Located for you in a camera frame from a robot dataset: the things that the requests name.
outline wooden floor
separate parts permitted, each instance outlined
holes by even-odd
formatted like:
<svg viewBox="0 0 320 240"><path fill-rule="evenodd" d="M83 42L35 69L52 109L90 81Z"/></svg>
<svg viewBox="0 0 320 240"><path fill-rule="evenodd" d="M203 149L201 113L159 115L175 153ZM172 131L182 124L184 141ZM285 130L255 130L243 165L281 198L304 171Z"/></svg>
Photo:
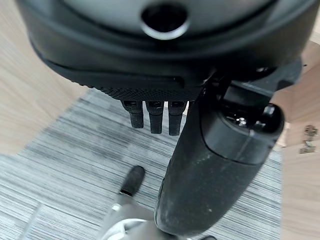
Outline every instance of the wooden floor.
<svg viewBox="0 0 320 240"><path fill-rule="evenodd" d="M290 114L289 145L283 151L283 240L320 239L320 152L298 154L304 126L320 127L318 50L319 45L310 43L304 54L308 60L305 77L313 79L303 85L305 91L292 97L290 88L278 97L286 114L295 110ZM36 57L14 1L1 0L0 153L19 153L86 92L85 87L58 76ZM311 115L306 106L312 106Z"/></svg>

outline gray carpet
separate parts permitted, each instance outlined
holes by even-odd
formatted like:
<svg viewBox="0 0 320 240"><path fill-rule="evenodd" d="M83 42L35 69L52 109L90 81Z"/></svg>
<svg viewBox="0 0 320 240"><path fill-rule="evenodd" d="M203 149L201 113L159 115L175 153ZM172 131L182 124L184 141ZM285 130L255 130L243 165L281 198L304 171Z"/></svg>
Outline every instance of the gray carpet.
<svg viewBox="0 0 320 240"><path fill-rule="evenodd" d="M136 199L153 209L178 140L168 134L167 111L163 121L162 135L150 134L147 114L145 128L132 129L119 101L91 90L19 155L0 155L0 239L94 240L124 176L138 164L147 174ZM272 152L206 234L280 239L281 168L281 155Z"/></svg>

